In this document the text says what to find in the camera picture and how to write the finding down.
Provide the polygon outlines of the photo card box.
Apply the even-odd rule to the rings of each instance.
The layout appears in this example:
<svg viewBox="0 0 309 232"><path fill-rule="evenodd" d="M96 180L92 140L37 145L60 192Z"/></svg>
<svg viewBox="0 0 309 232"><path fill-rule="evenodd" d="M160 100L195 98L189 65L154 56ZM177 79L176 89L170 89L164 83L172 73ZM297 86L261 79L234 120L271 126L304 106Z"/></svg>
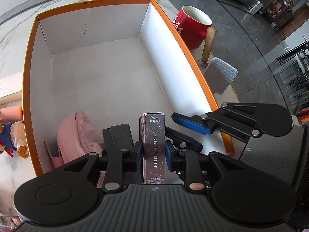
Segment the photo card box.
<svg viewBox="0 0 309 232"><path fill-rule="evenodd" d="M165 184L165 115L144 113L139 123L140 139L143 144L143 182Z"/></svg>

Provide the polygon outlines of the pink mini backpack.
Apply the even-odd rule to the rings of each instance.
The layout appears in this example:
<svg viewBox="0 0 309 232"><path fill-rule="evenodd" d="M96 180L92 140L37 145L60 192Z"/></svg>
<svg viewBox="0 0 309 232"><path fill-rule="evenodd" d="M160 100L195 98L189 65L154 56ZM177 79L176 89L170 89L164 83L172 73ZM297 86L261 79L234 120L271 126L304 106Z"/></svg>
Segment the pink mini backpack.
<svg viewBox="0 0 309 232"><path fill-rule="evenodd" d="M77 111L64 118L57 131L57 145L64 163L73 161L90 152L106 154L105 145L99 141L89 118Z"/></svg>

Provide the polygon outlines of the pink wallet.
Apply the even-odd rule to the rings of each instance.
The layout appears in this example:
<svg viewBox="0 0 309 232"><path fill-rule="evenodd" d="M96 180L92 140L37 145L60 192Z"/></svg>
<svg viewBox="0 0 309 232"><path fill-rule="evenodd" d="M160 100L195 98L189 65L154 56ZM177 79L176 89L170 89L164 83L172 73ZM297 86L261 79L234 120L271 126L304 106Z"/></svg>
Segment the pink wallet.
<svg viewBox="0 0 309 232"><path fill-rule="evenodd" d="M64 161L61 156L60 149L58 148L58 145L57 145L57 138L56 137L53 137L53 138L45 137L44 142L45 142L45 146L49 154L49 157L52 161L53 167L58 168L64 165Z"/></svg>

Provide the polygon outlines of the dog plush toy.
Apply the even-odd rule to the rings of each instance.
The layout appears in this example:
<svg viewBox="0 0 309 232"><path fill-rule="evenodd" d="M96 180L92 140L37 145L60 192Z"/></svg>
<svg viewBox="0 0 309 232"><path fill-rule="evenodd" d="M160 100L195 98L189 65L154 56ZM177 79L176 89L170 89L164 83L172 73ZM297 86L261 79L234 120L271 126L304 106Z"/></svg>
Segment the dog plush toy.
<svg viewBox="0 0 309 232"><path fill-rule="evenodd" d="M1 124L1 154L5 153L11 158L16 151L17 156L27 159L29 150L26 143L24 122L17 121Z"/></svg>

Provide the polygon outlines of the pink cylinder case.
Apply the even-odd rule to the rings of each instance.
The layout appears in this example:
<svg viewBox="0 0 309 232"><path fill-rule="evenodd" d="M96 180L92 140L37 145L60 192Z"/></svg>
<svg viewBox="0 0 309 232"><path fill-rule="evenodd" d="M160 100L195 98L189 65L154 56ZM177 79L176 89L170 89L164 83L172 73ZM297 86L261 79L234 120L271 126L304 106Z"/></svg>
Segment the pink cylinder case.
<svg viewBox="0 0 309 232"><path fill-rule="evenodd" d="M1 108L0 118L1 124L21 121L23 119L23 108L21 105Z"/></svg>

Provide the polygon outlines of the white box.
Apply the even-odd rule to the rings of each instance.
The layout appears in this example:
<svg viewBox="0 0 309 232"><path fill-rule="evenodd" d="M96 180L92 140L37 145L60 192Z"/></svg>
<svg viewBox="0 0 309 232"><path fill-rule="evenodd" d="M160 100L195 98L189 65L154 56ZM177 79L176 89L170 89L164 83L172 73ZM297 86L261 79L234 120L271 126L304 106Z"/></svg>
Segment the white box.
<svg viewBox="0 0 309 232"><path fill-rule="evenodd" d="M0 91L1 97L6 97L21 92L23 82L23 73L18 72L1 78Z"/></svg>

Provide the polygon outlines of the red mug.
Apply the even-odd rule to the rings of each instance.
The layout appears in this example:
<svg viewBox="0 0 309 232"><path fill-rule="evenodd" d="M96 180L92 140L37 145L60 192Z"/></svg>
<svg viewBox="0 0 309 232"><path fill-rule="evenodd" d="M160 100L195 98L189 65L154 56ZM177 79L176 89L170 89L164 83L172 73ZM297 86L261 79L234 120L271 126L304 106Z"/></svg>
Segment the red mug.
<svg viewBox="0 0 309 232"><path fill-rule="evenodd" d="M201 61L207 62L217 33L212 26L212 19L200 9L185 5L179 10L172 24L188 49L196 50L204 43Z"/></svg>

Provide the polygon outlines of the orange cardboard box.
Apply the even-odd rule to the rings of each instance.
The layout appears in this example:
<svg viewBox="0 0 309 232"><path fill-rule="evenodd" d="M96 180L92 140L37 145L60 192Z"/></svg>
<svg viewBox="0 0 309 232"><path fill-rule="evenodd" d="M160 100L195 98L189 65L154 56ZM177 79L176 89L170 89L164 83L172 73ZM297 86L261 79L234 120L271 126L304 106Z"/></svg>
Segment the orange cardboard box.
<svg viewBox="0 0 309 232"><path fill-rule="evenodd" d="M38 14L24 64L23 115L36 175L53 168L44 138L82 111L101 135L139 117L187 116L218 105L194 57L155 0L94 0Z"/></svg>

